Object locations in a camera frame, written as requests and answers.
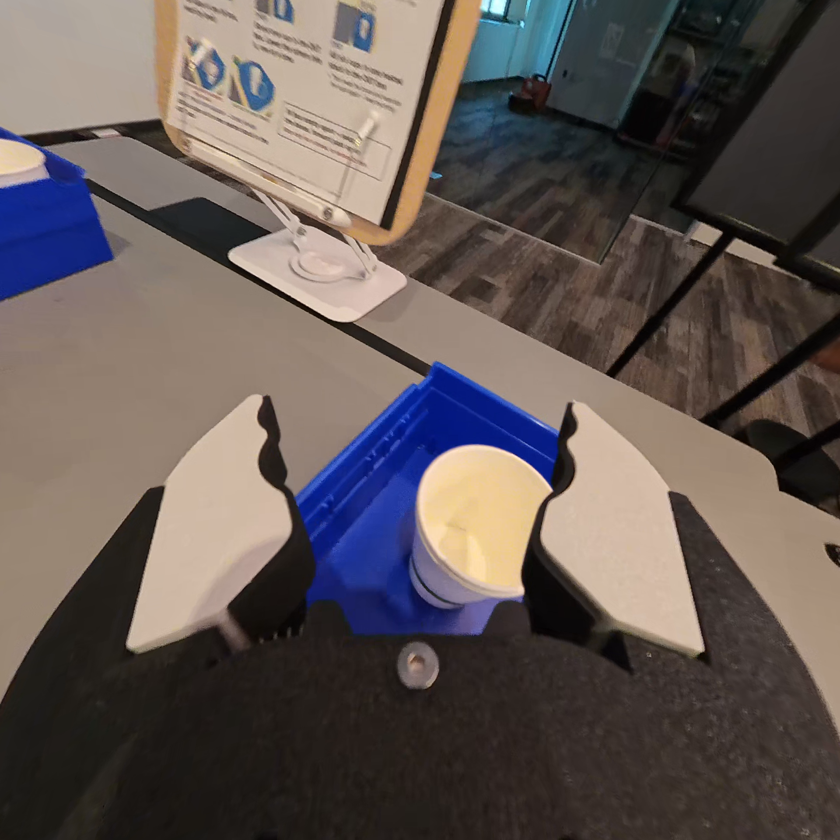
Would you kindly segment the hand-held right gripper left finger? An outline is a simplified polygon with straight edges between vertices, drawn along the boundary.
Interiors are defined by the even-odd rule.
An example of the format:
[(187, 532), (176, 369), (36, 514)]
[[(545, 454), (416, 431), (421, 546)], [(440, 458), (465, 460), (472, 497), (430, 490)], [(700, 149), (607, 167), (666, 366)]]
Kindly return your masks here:
[(167, 477), (127, 636), (134, 654), (214, 629), (233, 650), (290, 635), (316, 561), (268, 395), (251, 395)]

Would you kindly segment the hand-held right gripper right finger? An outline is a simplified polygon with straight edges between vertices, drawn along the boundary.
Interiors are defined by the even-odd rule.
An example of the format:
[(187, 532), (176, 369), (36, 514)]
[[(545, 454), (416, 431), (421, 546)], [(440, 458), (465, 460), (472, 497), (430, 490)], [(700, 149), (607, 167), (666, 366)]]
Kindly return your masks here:
[(570, 402), (551, 487), (522, 563), (534, 631), (601, 651), (622, 635), (703, 655), (669, 486), (648, 459)]

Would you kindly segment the white paper cup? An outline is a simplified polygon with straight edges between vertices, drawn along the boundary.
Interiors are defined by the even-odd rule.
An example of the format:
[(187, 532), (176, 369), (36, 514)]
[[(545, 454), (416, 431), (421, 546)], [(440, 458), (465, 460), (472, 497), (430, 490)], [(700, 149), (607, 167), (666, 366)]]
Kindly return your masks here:
[(1, 188), (49, 178), (45, 153), (20, 140), (1, 139)]
[(501, 448), (451, 448), (417, 488), (408, 571), (415, 592), (441, 610), (523, 597), (522, 565), (550, 483)]

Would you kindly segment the blue plastic bin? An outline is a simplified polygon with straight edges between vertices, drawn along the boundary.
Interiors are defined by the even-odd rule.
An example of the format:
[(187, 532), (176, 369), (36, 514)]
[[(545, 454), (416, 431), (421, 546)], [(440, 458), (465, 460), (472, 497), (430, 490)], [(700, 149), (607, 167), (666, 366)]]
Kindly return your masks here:
[(410, 581), (414, 503), (425, 469), (490, 445), (550, 479), (559, 431), (435, 363), (297, 494), (316, 560), (308, 605), (336, 602), (355, 635), (479, 635), (498, 599), (441, 610)]
[[(38, 147), (6, 129), (1, 137)], [(49, 178), (1, 188), (2, 300), (113, 259), (86, 173), (40, 149)]]

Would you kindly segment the black round stand base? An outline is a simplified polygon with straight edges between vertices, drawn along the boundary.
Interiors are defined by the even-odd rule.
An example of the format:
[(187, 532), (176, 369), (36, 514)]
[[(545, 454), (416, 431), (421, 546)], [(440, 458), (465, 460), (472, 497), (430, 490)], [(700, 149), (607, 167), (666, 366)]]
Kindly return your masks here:
[(839, 439), (839, 421), (807, 437), (792, 427), (760, 419), (746, 425), (738, 440), (767, 458), (779, 489), (818, 507), (839, 496), (839, 467), (825, 447)]

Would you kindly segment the black flat mat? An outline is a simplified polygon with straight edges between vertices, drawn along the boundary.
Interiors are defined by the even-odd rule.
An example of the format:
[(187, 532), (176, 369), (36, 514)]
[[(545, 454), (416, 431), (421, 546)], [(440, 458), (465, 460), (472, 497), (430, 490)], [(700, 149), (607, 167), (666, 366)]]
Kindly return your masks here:
[(245, 269), (236, 266), (228, 257), (229, 246), (245, 244), (245, 241), (237, 239), (236, 235), (244, 233), (263, 234), (264, 229), (258, 225), (204, 197), (191, 198), (155, 209), (144, 209), (91, 178), (87, 178), (86, 182), (92, 195), (111, 206), (117, 207), (218, 265), (232, 270), (276, 297), (311, 314), (319, 321), (325, 322), (330, 327), (384, 355), (387, 359), (398, 363), (409, 371), (422, 377), (429, 375), (432, 368), (430, 363), (418, 359), (411, 353), (355, 323), (330, 321), (307, 305), (293, 300), (286, 292), (274, 288), (267, 281), (260, 280)]

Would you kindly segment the orange object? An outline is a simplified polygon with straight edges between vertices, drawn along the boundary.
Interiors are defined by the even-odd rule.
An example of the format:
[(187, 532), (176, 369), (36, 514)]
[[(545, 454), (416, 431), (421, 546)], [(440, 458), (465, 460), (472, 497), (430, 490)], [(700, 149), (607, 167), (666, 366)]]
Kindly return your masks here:
[(508, 108), (520, 114), (540, 113), (547, 107), (551, 89), (551, 82), (545, 75), (533, 73), (523, 79), (518, 90), (509, 94)]

